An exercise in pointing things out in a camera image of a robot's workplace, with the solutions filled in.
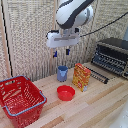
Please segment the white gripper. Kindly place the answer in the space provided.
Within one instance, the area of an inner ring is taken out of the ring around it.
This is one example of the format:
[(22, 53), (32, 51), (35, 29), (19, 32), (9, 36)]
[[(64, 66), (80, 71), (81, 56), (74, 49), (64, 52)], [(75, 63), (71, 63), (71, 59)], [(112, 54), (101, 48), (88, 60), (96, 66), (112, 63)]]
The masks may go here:
[[(63, 31), (51, 30), (47, 33), (47, 43), (49, 48), (76, 45), (79, 42), (79, 29), (65, 29)], [(70, 47), (66, 49), (66, 55), (70, 54)], [(57, 50), (53, 51), (53, 58), (57, 57)]]

